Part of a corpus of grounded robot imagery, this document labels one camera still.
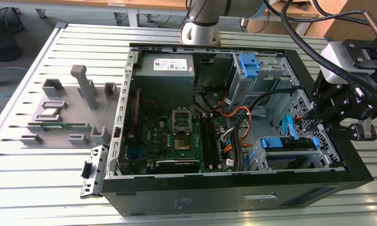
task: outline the power supply label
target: power supply label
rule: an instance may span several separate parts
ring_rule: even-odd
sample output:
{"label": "power supply label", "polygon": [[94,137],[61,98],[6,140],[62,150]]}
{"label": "power supply label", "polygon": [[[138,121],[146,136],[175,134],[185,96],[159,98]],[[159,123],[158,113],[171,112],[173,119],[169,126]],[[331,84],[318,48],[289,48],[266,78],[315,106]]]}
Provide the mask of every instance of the power supply label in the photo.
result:
{"label": "power supply label", "polygon": [[154,71],[186,71],[187,60],[186,59],[154,59],[153,60]]}

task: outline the blue tab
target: blue tab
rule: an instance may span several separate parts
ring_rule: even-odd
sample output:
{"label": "blue tab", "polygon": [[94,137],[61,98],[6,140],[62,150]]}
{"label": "blue tab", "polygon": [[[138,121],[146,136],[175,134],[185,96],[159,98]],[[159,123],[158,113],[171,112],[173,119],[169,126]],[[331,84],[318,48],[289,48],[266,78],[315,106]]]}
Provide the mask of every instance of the blue tab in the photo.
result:
{"label": "blue tab", "polygon": [[243,68],[243,76],[249,79],[253,79],[259,74],[259,61],[255,59],[254,54],[241,53],[239,56],[239,64]]}
{"label": "blue tab", "polygon": [[278,138],[278,137],[266,137],[266,138],[263,138],[263,140],[266,142],[266,147],[269,147],[269,148],[283,147],[282,142],[281,142],[281,138]]}
{"label": "blue tab", "polygon": [[249,154],[247,157],[245,158],[243,167],[249,164],[249,161],[250,161],[253,155],[254,155],[254,151],[251,150],[250,154]]}
{"label": "blue tab", "polygon": [[319,147],[319,140],[318,140],[318,138],[317,138],[317,137],[313,137],[313,138],[311,138],[311,141],[313,141],[313,143],[314,143],[314,145],[315,145],[315,148],[318,148],[318,147]]}
{"label": "blue tab", "polygon": [[267,148],[267,143],[263,139],[261,139],[261,145],[262,145],[262,148]]}

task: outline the green circuit board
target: green circuit board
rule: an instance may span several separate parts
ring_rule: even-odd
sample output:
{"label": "green circuit board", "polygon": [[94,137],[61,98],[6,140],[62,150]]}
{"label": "green circuit board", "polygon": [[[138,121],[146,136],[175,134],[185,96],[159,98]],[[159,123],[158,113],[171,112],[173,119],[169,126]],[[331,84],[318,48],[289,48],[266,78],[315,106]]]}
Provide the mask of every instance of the green circuit board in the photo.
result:
{"label": "green circuit board", "polygon": [[[147,115],[143,117],[141,139],[135,147],[127,148],[127,167],[123,174],[147,174],[147,167],[159,160],[197,160],[199,161],[199,172],[223,172],[223,164],[210,169],[203,165],[203,153],[199,131],[199,116],[191,116],[191,132],[173,133],[171,131],[171,114]],[[178,125],[186,126],[186,117],[175,119]],[[219,128],[223,128],[223,119],[211,119],[214,126],[214,143],[218,151],[221,162]]]}

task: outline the black hose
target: black hose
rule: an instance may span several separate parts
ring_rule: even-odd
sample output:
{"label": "black hose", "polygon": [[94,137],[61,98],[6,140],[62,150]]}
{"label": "black hose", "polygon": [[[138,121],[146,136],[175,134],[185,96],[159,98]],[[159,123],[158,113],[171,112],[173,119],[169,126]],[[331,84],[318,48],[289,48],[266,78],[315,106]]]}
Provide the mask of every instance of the black hose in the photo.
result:
{"label": "black hose", "polygon": [[[263,0],[263,3],[267,7],[267,9],[277,15],[277,16],[281,16],[281,13],[282,13],[282,10],[281,10],[281,13],[277,12],[277,10],[270,6],[270,4],[267,3],[267,0]],[[291,18],[291,17],[287,17],[287,20],[289,21],[293,21],[293,22],[298,22],[298,23],[310,23],[310,22],[318,22],[318,21],[323,21],[323,20],[329,20],[329,19],[337,19],[342,16],[347,16],[347,15],[353,15],[353,14],[363,14],[365,11],[362,10],[351,10],[349,12],[342,12],[342,13],[338,13],[338,14],[334,14],[334,15],[330,15],[330,16],[325,16],[325,17],[319,17],[319,18],[313,18],[313,19],[298,19],[298,18]]]}
{"label": "black hose", "polygon": [[[314,4],[314,7],[317,9],[317,11],[323,15],[323,16],[330,16],[331,14],[329,14],[327,12],[323,11],[323,9],[321,8],[321,6],[318,5],[318,2],[317,0],[313,0],[313,4]],[[361,20],[361,19],[357,19],[357,18],[351,18],[351,17],[339,17],[337,18],[338,20],[345,20],[345,21],[350,21],[353,23],[357,23],[357,24],[362,24],[362,25],[366,25],[369,26],[369,23],[365,21],[365,20]]]}
{"label": "black hose", "polygon": [[289,5],[293,0],[287,0],[282,10],[281,10],[281,21],[283,23],[285,29],[287,31],[287,34],[295,44],[299,46],[302,51],[309,55],[309,57],[329,71],[331,71],[335,75],[338,75],[343,80],[349,82],[354,86],[354,88],[359,88],[366,98],[370,100],[377,100],[377,87],[374,87],[370,83],[363,81],[361,78],[358,78],[355,75],[350,74],[345,69],[338,67],[333,62],[330,62],[327,59],[325,59],[314,50],[313,48],[306,44],[306,42],[302,40],[299,35],[295,33],[294,29],[290,26],[290,23],[286,18],[286,10],[289,8]]}
{"label": "black hose", "polygon": [[[273,91],[267,91],[263,94],[261,94],[257,99],[250,103],[249,105],[249,111],[251,112],[253,108],[273,94],[277,93],[293,93],[295,92],[295,89],[275,89]],[[231,148],[233,148],[233,154],[234,154],[234,165],[233,164],[233,170],[234,171],[242,171],[243,170],[243,154],[241,152],[239,142],[238,142],[238,126],[241,122],[243,121],[246,114],[243,113],[234,124],[234,128],[230,134],[230,142],[231,142]]]}

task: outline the metal bracket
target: metal bracket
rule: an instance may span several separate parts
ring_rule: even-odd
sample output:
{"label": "metal bracket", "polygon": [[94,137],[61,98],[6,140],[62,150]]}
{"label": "metal bracket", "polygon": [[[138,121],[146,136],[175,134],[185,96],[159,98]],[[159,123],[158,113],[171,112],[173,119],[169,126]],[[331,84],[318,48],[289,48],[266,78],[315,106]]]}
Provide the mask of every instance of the metal bracket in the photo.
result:
{"label": "metal bracket", "polygon": [[107,154],[109,147],[106,145],[99,145],[90,150],[89,159],[85,161],[81,172],[81,177],[83,178],[79,194],[81,199],[102,197],[99,188],[105,175]]}

